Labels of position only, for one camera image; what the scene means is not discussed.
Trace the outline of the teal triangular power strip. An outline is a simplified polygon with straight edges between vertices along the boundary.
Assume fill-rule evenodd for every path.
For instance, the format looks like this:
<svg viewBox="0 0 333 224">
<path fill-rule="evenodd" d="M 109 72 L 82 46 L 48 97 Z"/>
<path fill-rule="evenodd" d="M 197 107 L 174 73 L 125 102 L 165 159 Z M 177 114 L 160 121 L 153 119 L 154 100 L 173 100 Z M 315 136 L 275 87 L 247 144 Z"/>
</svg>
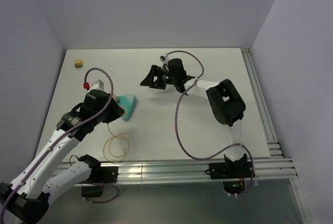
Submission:
<svg viewBox="0 0 333 224">
<path fill-rule="evenodd" d="M 135 95 L 118 96 L 118 106 L 120 106 L 125 111 L 125 113 L 122 115 L 122 119 L 124 121 L 128 122 L 130 120 L 136 103 L 137 99 Z"/>
</svg>

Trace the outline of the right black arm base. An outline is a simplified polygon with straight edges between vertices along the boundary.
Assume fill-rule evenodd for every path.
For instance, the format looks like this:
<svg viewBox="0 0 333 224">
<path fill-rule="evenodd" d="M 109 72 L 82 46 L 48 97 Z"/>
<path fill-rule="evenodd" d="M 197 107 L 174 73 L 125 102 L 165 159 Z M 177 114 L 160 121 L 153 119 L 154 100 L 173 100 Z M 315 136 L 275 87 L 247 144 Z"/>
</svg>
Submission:
<svg viewBox="0 0 333 224">
<path fill-rule="evenodd" d="M 247 159 L 209 163 L 205 174 L 211 180 L 222 180 L 226 194 L 234 197 L 244 194 L 255 178 L 254 167 Z"/>
</svg>

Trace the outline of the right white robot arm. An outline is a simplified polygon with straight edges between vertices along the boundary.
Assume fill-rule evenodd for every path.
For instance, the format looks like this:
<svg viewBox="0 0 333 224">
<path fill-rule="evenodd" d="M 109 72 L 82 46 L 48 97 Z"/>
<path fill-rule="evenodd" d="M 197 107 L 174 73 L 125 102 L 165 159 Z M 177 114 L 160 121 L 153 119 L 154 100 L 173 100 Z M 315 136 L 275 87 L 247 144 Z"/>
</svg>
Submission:
<svg viewBox="0 0 333 224">
<path fill-rule="evenodd" d="M 166 60 L 162 66 L 152 65 L 141 86 L 164 90 L 173 85 L 184 96 L 194 95 L 207 99 L 213 116 L 227 131 L 227 145 L 215 154 L 205 157 L 210 160 L 224 155 L 225 171 L 228 176 L 242 178 L 247 172 L 255 177 L 255 166 L 249 149 L 242 142 L 242 119 L 245 102 L 231 80 L 221 82 L 204 81 L 200 76 L 188 75 L 179 58 Z"/>
</svg>

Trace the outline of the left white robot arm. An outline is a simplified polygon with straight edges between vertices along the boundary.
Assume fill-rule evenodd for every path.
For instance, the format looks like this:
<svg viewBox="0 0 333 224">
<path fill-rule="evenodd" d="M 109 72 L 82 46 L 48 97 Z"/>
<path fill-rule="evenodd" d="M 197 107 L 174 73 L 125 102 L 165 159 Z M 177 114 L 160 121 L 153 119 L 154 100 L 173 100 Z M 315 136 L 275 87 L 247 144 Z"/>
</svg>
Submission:
<svg viewBox="0 0 333 224">
<path fill-rule="evenodd" d="M 99 180 L 101 162 L 87 154 L 56 177 L 51 175 L 98 124 L 115 121 L 124 112 L 110 94 L 99 89 L 88 92 L 83 102 L 62 116 L 49 141 L 29 166 L 12 182 L 1 183 L 3 209 L 23 223 L 37 223 L 51 203 L 75 184 Z"/>
</svg>

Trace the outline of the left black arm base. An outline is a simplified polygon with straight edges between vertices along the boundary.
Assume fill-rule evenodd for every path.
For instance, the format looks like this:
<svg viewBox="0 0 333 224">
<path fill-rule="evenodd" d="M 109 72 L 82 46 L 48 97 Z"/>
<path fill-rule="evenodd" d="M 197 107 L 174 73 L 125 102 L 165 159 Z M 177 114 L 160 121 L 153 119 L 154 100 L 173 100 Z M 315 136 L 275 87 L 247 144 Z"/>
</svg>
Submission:
<svg viewBox="0 0 333 224">
<path fill-rule="evenodd" d="M 94 170 L 92 176 L 80 183 L 83 200 L 92 204 L 109 203 L 115 200 L 120 194 L 119 187 L 115 185 L 118 178 L 118 169 L 117 166 L 102 166 Z M 106 193 L 108 188 L 115 189 L 116 193 L 113 197 L 108 200 L 95 200 L 95 198 L 100 198 L 103 193 Z"/>
</svg>

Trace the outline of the pink usb charger plug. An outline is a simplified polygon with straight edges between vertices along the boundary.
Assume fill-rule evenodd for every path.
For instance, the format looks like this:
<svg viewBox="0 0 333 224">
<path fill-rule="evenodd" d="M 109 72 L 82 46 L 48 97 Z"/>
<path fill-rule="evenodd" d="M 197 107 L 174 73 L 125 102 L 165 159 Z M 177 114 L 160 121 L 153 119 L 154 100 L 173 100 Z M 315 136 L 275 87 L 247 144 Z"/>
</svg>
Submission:
<svg viewBox="0 0 333 224">
<path fill-rule="evenodd" d="M 113 98 L 113 100 L 114 100 L 116 103 L 119 103 L 119 102 L 120 102 L 120 99 L 119 99 L 119 97 L 118 97 L 116 94 L 113 94 L 113 95 L 112 95 L 112 98 Z"/>
</svg>

